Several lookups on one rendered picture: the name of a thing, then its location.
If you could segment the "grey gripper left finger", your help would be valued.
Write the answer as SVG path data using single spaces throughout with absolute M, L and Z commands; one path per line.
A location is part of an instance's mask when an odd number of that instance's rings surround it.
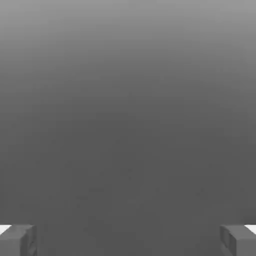
M 0 224 L 0 256 L 38 256 L 37 226 Z

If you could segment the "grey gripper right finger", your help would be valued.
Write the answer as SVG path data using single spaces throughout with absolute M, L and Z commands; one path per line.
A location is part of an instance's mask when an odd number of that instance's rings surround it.
M 223 256 L 256 256 L 256 224 L 221 225 Z

